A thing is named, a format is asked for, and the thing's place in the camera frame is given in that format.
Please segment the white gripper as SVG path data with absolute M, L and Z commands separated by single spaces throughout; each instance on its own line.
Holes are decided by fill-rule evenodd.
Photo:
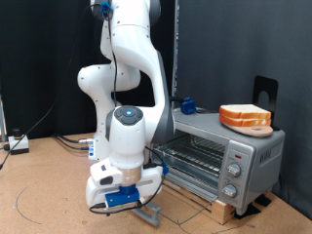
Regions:
M 161 185 L 163 167 L 118 169 L 105 159 L 93 164 L 90 171 L 86 188 L 88 205 L 104 204 L 107 209 L 118 209 L 153 195 Z

